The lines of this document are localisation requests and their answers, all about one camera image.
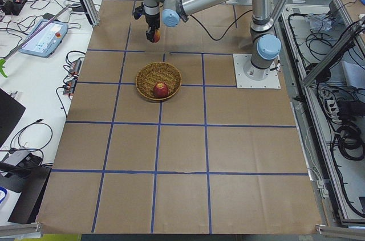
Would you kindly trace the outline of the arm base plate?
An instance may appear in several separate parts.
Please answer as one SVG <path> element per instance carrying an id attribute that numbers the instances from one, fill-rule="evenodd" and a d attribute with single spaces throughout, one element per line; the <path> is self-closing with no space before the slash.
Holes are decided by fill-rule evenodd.
<path id="1" fill-rule="evenodd" d="M 251 62 L 251 54 L 233 54 L 236 86 L 239 89 L 281 89 L 275 63 L 261 70 Z"/>

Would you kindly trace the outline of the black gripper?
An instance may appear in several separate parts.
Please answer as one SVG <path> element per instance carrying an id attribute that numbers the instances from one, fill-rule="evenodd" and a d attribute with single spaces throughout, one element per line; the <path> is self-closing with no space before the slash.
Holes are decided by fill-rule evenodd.
<path id="1" fill-rule="evenodd" d="M 152 42 L 153 33 L 156 29 L 160 28 L 160 15 L 146 15 L 145 16 L 146 23 L 148 24 L 148 29 L 146 31 L 147 39 Z"/>

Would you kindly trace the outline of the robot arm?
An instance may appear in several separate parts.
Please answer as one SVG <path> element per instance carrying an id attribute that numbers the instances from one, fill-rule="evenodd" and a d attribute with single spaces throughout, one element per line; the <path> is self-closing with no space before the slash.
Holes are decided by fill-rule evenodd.
<path id="1" fill-rule="evenodd" d="M 180 21 L 186 22 L 193 14 L 226 1 L 228 0 L 143 0 L 135 8 L 133 17 L 145 17 L 148 24 L 146 37 L 150 42 L 156 43 L 159 41 L 157 33 L 161 23 L 176 27 Z M 252 0 L 252 13 L 250 33 L 253 51 L 250 60 L 244 65 L 244 72 L 253 80 L 263 80 L 281 50 L 281 42 L 272 31 L 274 14 L 271 12 L 270 0 Z"/>

